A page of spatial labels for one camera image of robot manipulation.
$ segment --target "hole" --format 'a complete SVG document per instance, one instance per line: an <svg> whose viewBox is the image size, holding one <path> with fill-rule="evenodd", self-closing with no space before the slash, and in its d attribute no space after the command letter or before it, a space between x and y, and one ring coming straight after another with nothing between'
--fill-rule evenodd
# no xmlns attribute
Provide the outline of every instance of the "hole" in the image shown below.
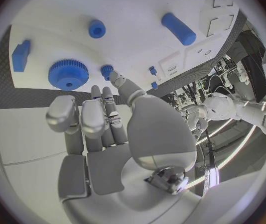
<svg viewBox="0 0 266 224"><path fill-rule="evenodd" d="M100 29L99 27L94 29L94 34L95 35L99 35L102 32L102 29Z"/></svg>
<svg viewBox="0 0 266 224"><path fill-rule="evenodd" d="M176 66L173 66L173 67L169 68L168 71L172 71L172 70L174 70L175 68L176 68Z"/></svg>

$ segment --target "small blue gear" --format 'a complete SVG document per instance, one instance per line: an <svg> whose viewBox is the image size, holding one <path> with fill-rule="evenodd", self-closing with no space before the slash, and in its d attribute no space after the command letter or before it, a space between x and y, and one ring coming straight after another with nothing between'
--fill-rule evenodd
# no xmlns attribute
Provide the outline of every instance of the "small blue gear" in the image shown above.
<svg viewBox="0 0 266 224"><path fill-rule="evenodd" d="M76 60L55 62L49 69L51 85L63 91L72 91L84 85L89 78L87 67Z"/></svg>
<svg viewBox="0 0 266 224"><path fill-rule="evenodd" d="M105 81L109 81L109 75L113 71L112 65L104 65L101 67L101 74L105 78Z"/></svg>

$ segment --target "blue plastic part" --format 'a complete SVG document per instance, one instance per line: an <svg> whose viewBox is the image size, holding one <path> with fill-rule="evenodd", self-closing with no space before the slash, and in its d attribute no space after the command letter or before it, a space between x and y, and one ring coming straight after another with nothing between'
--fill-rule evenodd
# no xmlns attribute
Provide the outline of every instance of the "blue plastic part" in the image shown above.
<svg viewBox="0 0 266 224"><path fill-rule="evenodd" d="M89 24L88 32L92 38L101 38L105 35L106 28L101 21L93 20Z"/></svg>
<svg viewBox="0 0 266 224"><path fill-rule="evenodd" d="M157 75L157 70L155 69L155 67L151 66L151 67L149 68L149 71L150 71L150 73L151 73L153 76L156 76L156 75Z"/></svg>
<svg viewBox="0 0 266 224"><path fill-rule="evenodd" d="M172 13L165 14L161 23L163 26L166 26L184 46L191 45L196 39L196 34Z"/></svg>
<svg viewBox="0 0 266 224"><path fill-rule="evenodd" d="M109 75L113 71L112 65L104 65L101 67L101 74L105 78L105 81L109 81Z"/></svg>
<svg viewBox="0 0 266 224"><path fill-rule="evenodd" d="M49 69L51 85L63 91L72 91L84 85L89 78L87 67L76 60L55 62Z"/></svg>
<svg viewBox="0 0 266 224"><path fill-rule="evenodd" d="M158 89L158 84L157 84L156 81L154 81L153 83L151 83L151 85L152 85L152 88L153 88L154 90L157 90L157 89Z"/></svg>
<svg viewBox="0 0 266 224"><path fill-rule="evenodd" d="M25 40L22 44L17 45L11 55L12 67L15 72L24 72L27 58L30 53L30 41Z"/></svg>

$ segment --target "white robot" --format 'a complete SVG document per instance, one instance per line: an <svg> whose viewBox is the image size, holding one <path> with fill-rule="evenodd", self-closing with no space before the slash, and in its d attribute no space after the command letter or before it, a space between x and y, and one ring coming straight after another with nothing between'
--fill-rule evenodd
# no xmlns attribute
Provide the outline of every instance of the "white robot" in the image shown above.
<svg viewBox="0 0 266 224"><path fill-rule="evenodd" d="M46 115L53 131L65 133L68 155L58 192L72 223L160 224L173 216L170 208L180 223L188 223L200 197L184 189L186 172L195 164L195 144L208 126L206 119L242 118L266 132L259 120L263 113L219 93L179 113L116 71L110 81L133 113L128 137L108 87L103 98L99 87L92 87L81 118L72 96L57 97Z"/></svg>

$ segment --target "gray mat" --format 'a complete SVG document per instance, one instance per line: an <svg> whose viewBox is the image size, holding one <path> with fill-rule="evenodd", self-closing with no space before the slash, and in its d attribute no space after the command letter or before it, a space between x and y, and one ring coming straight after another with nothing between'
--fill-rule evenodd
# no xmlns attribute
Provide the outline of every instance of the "gray mat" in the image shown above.
<svg viewBox="0 0 266 224"><path fill-rule="evenodd" d="M225 56L229 48L233 45L242 31L245 22L246 17L239 12L230 35L215 58L164 82L159 85L158 90L149 90L148 94L162 97L209 74L216 63ZM8 58L9 34L10 28L6 31L0 42L0 109L48 107L60 95L73 95L78 105L81 105L85 100L91 99L90 93L87 92L15 88L10 73ZM115 101L117 105L124 104L124 101L119 96L115 96Z"/></svg>

